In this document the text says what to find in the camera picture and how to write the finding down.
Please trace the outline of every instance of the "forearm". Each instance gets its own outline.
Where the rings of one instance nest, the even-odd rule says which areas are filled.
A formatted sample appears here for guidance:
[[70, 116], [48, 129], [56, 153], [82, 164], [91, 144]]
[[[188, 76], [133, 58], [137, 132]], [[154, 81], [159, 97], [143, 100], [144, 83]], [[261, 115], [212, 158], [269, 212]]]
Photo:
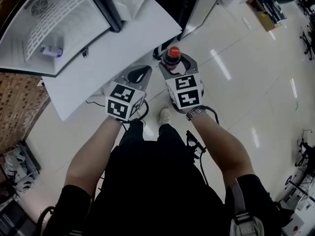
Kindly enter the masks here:
[[122, 124], [108, 117], [82, 146], [68, 168], [65, 185], [76, 185], [91, 196], [103, 174]]
[[198, 114], [191, 122], [223, 176], [231, 171], [239, 171], [241, 175], [253, 173], [246, 149], [237, 138], [220, 127], [206, 113]]

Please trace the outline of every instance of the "white tile floor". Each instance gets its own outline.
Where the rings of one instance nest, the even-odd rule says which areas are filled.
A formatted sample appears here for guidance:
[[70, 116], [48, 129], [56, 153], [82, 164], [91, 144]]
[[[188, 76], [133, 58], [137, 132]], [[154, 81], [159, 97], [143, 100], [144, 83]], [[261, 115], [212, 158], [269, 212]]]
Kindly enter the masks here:
[[[304, 55], [299, 39], [307, 19], [294, 3], [282, 8], [288, 19], [266, 32], [246, 4], [228, 10], [216, 5], [203, 26], [175, 43], [197, 61], [206, 88], [205, 105], [214, 108], [221, 125], [245, 145], [272, 198], [281, 194], [294, 171], [301, 129], [315, 125], [314, 64]], [[164, 106], [171, 109], [172, 125], [183, 139], [187, 130], [200, 138], [184, 115], [172, 109], [156, 61], [150, 55], [143, 60], [153, 67], [147, 88], [146, 139], [157, 138], [157, 115]], [[94, 100], [104, 103], [103, 98]], [[69, 161], [105, 117], [102, 107], [84, 103], [64, 122], [52, 104], [39, 118], [27, 143], [43, 169], [36, 186], [23, 195], [23, 206], [34, 218], [56, 203]], [[224, 199], [218, 167], [209, 155], [203, 165], [210, 185]]]

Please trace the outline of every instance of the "bottle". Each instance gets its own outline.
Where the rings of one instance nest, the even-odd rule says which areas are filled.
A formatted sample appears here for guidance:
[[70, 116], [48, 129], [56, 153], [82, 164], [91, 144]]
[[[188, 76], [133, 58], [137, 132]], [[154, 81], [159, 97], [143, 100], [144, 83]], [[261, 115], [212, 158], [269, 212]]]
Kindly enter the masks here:
[[63, 54], [63, 49], [51, 45], [42, 44], [40, 52], [44, 55], [48, 55], [54, 58], [60, 58], [61, 55]]
[[166, 49], [162, 56], [162, 64], [170, 71], [173, 71], [181, 61], [181, 52], [178, 47], [173, 46]]

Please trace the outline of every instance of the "wristwatch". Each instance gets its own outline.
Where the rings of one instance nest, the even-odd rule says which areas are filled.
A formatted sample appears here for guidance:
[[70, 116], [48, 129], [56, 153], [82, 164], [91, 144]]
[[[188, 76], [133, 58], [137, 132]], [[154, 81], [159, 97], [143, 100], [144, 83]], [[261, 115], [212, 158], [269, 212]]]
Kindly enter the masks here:
[[194, 107], [192, 110], [190, 110], [187, 114], [186, 114], [186, 118], [187, 120], [191, 121], [196, 115], [202, 113], [206, 111], [206, 108], [204, 106], [197, 106]]

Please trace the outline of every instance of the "fan grille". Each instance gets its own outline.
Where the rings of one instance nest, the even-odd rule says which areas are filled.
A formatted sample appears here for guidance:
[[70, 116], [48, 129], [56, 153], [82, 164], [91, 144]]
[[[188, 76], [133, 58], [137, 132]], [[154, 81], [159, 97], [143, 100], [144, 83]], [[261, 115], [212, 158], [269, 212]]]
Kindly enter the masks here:
[[47, 7], [48, 7], [48, 1], [47, 0], [38, 0], [31, 7], [31, 13], [33, 15], [40, 15], [43, 12], [45, 12]]

